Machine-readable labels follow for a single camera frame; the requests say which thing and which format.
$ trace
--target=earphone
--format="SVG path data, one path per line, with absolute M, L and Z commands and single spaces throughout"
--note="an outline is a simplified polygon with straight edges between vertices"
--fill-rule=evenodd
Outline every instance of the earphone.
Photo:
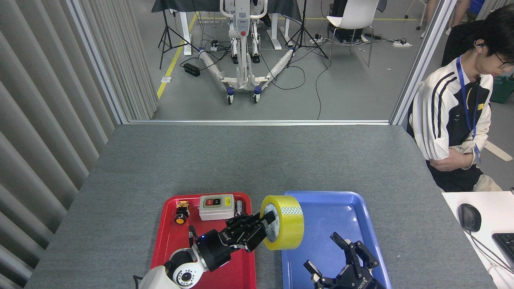
M 473 46 L 474 46 L 474 47 L 484 47 L 484 43 L 478 43 L 478 44 L 477 44 L 477 43 L 476 43 L 476 40 L 475 40 L 475 42 L 473 42 Z

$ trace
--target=roll of tape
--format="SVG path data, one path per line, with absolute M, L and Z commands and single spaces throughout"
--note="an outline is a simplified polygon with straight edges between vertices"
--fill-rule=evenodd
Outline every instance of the roll of tape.
M 303 238 L 303 212 L 295 197 L 266 196 L 262 201 L 261 216 L 269 211 L 275 213 L 275 221 L 266 230 L 266 247 L 270 250 L 287 250 L 300 246 Z

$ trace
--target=keyboard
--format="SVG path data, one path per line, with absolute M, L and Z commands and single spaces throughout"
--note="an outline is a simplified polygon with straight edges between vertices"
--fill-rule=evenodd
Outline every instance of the keyboard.
M 514 233 L 495 233 L 492 234 L 493 240 L 496 242 L 498 247 L 507 263 L 511 268 L 514 267 Z

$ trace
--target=tripod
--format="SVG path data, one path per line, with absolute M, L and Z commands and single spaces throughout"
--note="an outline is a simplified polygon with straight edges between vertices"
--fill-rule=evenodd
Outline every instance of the tripod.
M 307 31 L 307 28 L 305 28 L 305 9 L 307 8 L 307 0 L 303 0 L 303 15 L 302 15 L 302 24 L 300 25 L 300 29 L 298 29 L 298 31 L 296 31 L 296 33 L 289 39 L 289 41 L 292 41 L 293 38 L 295 38 L 296 35 L 298 35 L 297 39 L 296 39 L 296 42 L 295 42 L 295 48 L 294 48 L 294 51 L 297 51 L 298 48 L 301 48 L 301 47 L 313 47 L 313 48 L 317 48 L 321 51 L 321 53 L 323 53 L 323 55 L 328 59 L 328 56 L 325 54 L 325 52 L 323 51 L 323 49 L 321 49 L 321 46 L 319 46 L 318 42 L 313 38 L 312 35 L 310 35 L 309 31 Z M 303 33 L 307 33 L 307 35 L 309 35 L 310 39 L 312 40 L 312 42 L 315 44 L 315 45 L 303 45 Z M 292 59 L 292 56 L 291 55 L 291 58 L 289 59 L 289 62 L 287 63 L 287 67 L 289 67 L 289 64 L 291 63 L 291 59 Z
M 159 64 L 159 69 L 161 69 L 161 67 L 162 67 L 162 58 L 164 57 L 164 53 L 170 51 L 173 48 L 177 48 L 177 47 L 185 46 L 185 45 L 191 45 L 191 47 L 193 47 L 196 51 L 199 51 L 198 48 L 194 47 L 193 44 L 191 44 L 188 40 L 186 40 L 184 37 L 182 37 L 182 35 L 178 34 L 177 31 L 171 29 L 171 27 L 168 26 L 168 19 L 166 18 L 166 10 L 167 9 L 164 9 L 162 11 L 162 15 L 164 15 L 165 28 L 164 28 L 164 32 L 162 33 L 161 40 L 159 41 L 159 45 L 157 45 L 157 48 L 159 48 L 162 43 L 161 62 Z M 171 32 L 175 33 L 177 36 L 182 38 L 184 43 L 177 45 L 177 46 L 173 46 L 171 44 L 170 30 L 171 30 Z

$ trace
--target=robotic hand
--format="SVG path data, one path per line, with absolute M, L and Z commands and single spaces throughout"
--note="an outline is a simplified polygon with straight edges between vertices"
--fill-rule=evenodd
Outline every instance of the robotic hand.
M 266 230 L 276 220 L 273 211 L 262 217 L 243 214 L 227 219 L 227 227 L 218 232 L 212 229 L 196 236 L 189 227 L 191 248 L 179 249 L 164 265 L 151 269 L 139 284 L 141 289 L 191 288 L 201 275 L 214 271 L 230 261 L 230 254 L 244 249 L 252 252 L 266 237 Z
M 311 282 L 314 289 L 386 289 L 380 282 L 371 276 L 371 270 L 379 265 L 378 260 L 361 242 L 355 243 L 343 240 L 336 232 L 330 238 L 346 256 L 346 266 L 335 278 L 323 277 L 321 272 L 307 260 L 303 266 L 312 274 Z

